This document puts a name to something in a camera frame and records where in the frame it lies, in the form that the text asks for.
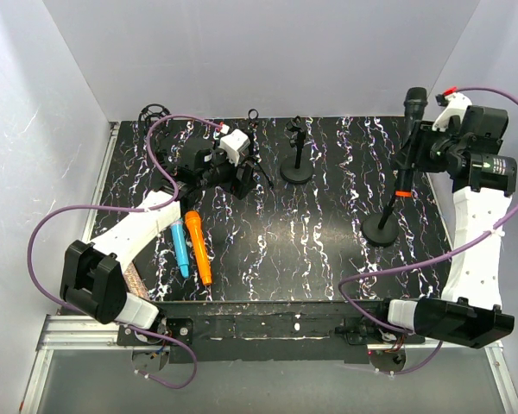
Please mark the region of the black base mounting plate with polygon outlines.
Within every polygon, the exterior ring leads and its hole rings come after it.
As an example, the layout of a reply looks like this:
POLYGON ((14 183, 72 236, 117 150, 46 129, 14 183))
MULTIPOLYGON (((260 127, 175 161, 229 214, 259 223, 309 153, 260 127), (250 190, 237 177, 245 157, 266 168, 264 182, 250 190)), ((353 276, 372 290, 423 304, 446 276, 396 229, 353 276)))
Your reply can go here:
POLYGON ((366 364, 368 348, 396 335, 342 300, 160 302, 163 329, 206 361, 343 361, 366 364))

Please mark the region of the glitter silver microphone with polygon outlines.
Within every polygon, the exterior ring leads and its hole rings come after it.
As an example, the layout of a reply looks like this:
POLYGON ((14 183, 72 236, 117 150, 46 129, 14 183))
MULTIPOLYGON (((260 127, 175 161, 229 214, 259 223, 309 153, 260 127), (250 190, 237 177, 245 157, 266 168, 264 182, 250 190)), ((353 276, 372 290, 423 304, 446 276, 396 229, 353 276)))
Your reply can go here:
POLYGON ((123 272, 123 277, 131 294, 146 300, 149 299, 148 288, 143 283, 133 262, 129 263, 126 270, 123 272))

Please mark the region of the cyan microphone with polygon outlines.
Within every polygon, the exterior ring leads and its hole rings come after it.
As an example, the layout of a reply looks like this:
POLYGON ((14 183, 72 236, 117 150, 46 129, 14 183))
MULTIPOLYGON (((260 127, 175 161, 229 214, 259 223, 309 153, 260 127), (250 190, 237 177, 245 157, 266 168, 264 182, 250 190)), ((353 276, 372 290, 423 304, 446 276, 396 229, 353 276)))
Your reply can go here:
POLYGON ((190 275, 190 266, 188 253, 186 250, 186 239, 181 219, 176 220, 170 225, 170 231, 174 244, 174 253, 180 274, 183 279, 188 279, 190 275))

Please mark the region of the aluminium rail frame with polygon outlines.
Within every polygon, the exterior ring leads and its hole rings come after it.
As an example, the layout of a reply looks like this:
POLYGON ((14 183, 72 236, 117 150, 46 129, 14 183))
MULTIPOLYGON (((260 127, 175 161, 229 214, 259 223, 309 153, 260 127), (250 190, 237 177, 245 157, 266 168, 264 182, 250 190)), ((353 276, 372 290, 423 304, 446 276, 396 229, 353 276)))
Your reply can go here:
POLYGON ((340 361, 203 362, 184 389, 135 372, 143 347, 117 345, 114 325, 47 317, 24 413, 518 413, 500 344, 434 341, 404 348, 406 372, 340 361))

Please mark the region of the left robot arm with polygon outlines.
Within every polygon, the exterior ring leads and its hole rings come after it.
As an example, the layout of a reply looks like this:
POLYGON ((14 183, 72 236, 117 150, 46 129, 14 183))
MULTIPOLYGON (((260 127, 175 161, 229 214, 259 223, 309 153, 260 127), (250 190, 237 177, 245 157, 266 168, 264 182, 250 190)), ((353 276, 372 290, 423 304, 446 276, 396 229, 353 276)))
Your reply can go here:
POLYGON ((219 141, 188 141, 165 169, 171 177, 138 207, 102 235, 67 248, 60 297, 101 323, 134 325, 145 343, 160 343, 167 325, 154 304, 130 291, 125 272, 163 230, 186 220, 204 190, 220 187, 244 198, 256 187, 255 161, 250 138, 238 129, 219 141))

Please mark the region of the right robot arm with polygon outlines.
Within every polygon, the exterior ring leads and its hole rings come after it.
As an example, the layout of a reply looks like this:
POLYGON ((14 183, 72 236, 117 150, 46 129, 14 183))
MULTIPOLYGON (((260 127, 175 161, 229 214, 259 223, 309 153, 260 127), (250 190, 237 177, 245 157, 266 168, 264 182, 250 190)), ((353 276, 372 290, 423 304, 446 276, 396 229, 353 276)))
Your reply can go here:
POLYGON ((375 336, 393 342, 405 330, 483 348, 512 333, 515 319, 502 312, 498 267, 502 225, 515 192, 517 164, 499 154, 509 123, 506 110, 468 105, 436 122, 417 122, 395 160, 399 173, 448 173, 455 208, 450 273, 439 298, 393 299, 373 324, 375 336))

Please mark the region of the tall black tripod stand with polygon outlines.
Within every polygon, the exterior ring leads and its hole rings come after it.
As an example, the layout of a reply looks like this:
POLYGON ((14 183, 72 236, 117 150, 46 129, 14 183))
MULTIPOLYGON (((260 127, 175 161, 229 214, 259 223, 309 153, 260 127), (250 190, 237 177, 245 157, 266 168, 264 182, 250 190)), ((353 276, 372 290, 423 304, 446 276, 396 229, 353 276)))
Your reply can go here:
POLYGON ((247 135, 250 145, 248 146, 248 157, 253 162, 255 166, 255 170, 260 173, 267 181, 268 187, 273 188, 274 183, 269 177, 269 175, 265 172, 264 168, 261 165, 261 161, 259 160, 258 155, 258 144, 256 143, 256 131, 258 127, 258 119, 259 112, 257 109, 249 109, 247 114, 247 124, 243 129, 243 132, 247 135))

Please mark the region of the orange microphone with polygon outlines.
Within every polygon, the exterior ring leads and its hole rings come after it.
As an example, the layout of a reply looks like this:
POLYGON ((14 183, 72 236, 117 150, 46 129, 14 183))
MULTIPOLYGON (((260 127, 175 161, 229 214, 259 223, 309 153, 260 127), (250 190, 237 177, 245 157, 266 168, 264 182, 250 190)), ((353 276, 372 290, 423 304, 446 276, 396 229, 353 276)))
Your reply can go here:
POLYGON ((193 244, 201 282, 204 286, 210 286, 212 284, 212 270, 205 247, 201 218, 196 210, 190 210, 185 214, 185 225, 193 244))

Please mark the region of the round base stand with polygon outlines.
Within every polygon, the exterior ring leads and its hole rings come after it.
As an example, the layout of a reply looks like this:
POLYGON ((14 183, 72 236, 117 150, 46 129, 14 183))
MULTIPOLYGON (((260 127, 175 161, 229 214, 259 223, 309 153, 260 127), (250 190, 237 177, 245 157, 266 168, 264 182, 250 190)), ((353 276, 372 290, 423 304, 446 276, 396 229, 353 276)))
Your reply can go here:
POLYGON ((397 240, 399 223, 394 216, 396 195, 393 195, 381 213, 367 216, 361 223, 361 232, 369 245, 386 248, 397 240))
POLYGON ((301 117, 291 118, 286 125, 286 130, 292 134, 289 144, 291 148, 296 149, 296 155, 293 158, 287 157, 281 163, 280 174, 290 184, 303 185, 312 179, 314 167, 310 160, 303 159, 307 131, 303 126, 301 117))

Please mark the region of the small black tripod stand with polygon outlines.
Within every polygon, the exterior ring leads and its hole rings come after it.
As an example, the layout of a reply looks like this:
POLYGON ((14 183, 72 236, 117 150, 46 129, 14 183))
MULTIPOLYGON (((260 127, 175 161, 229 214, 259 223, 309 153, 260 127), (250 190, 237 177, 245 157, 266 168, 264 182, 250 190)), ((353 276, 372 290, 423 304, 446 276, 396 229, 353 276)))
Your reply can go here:
MULTIPOLYGON (((146 105, 139 113, 137 119, 137 126, 140 136, 144 138, 155 122, 164 116, 169 116, 170 114, 170 110, 162 104, 151 103, 146 105)), ((164 122, 162 125, 155 128, 154 136, 167 137, 169 136, 171 130, 172 127, 167 122, 164 122)))

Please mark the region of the black microphone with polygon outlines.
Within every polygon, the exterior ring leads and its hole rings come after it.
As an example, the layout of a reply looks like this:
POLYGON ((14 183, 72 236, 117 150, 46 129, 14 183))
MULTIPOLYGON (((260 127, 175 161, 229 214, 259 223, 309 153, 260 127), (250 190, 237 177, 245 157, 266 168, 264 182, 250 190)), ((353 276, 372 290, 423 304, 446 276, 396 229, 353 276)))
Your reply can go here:
POLYGON ((410 88, 404 100, 404 132, 400 149, 395 153, 392 167, 397 172, 394 185, 394 196, 410 198, 414 181, 414 157, 418 145, 416 131, 424 116, 427 105, 427 91, 424 87, 410 88))

